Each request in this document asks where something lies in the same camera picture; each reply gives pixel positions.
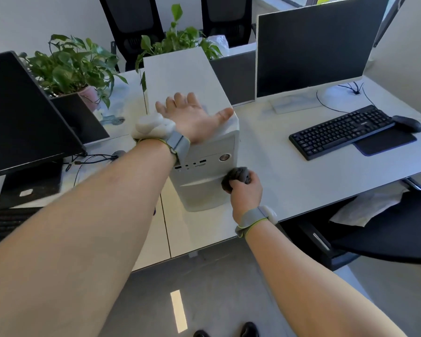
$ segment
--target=black shoe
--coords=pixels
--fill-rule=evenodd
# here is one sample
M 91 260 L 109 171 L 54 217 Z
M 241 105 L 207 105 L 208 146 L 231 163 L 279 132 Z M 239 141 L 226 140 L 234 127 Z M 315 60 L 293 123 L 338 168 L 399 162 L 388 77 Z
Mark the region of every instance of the black shoe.
M 254 323 L 248 322 L 243 325 L 240 337 L 259 337 L 259 331 Z
M 193 334 L 193 337 L 210 337 L 206 331 L 198 330 Z

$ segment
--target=black keyboard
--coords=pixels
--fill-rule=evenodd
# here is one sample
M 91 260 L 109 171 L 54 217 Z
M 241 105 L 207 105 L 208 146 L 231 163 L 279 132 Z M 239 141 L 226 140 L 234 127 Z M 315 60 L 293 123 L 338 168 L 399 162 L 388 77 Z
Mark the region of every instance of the black keyboard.
M 0 241 L 10 235 L 13 230 L 35 214 L 40 208 L 0 209 Z
M 290 141 L 310 161 L 379 131 L 391 128 L 391 117 L 373 105 L 328 120 L 289 136 Z

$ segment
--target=mesh backrest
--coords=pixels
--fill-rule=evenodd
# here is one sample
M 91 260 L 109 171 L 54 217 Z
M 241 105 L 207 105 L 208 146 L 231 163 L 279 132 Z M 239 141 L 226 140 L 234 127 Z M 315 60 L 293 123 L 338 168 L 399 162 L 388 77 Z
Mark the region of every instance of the mesh backrest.
M 106 0 L 112 17 L 122 33 L 152 28 L 150 0 Z
M 240 20 L 245 15 L 247 0 L 207 0 L 212 22 Z

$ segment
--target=monitor base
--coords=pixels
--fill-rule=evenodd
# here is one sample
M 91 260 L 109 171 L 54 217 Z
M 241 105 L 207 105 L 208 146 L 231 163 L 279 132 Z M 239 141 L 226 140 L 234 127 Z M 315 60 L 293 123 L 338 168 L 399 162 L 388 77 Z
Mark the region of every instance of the monitor base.
M 62 160 L 6 175 L 0 192 L 0 209 L 7 209 L 57 194 L 61 188 Z
M 320 99 L 322 96 L 324 96 L 324 92 L 325 90 L 318 91 L 318 96 Z M 321 103 L 316 97 L 315 90 L 308 93 L 301 93 L 273 99 L 270 100 L 270 104 L 277 114 L 286 114 L 289 112 L 313 109 L 314 107 L 321 106 Z

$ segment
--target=chair backrest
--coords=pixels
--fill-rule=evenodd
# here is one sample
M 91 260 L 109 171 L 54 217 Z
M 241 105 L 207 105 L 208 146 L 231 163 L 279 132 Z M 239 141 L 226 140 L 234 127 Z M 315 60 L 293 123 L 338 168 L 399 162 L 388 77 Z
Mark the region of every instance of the chair backrest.
M 127 61 L 135 61 L 142 52 L 142 35 L 148 35 L 152 43 L 164 39 L 155 0 L 100 0 L 100 3 L 117 47 Z
M 252 6 L 253 0 L 201 0 L 204 35 L 224 34 L 229 47 L 247 44 Z

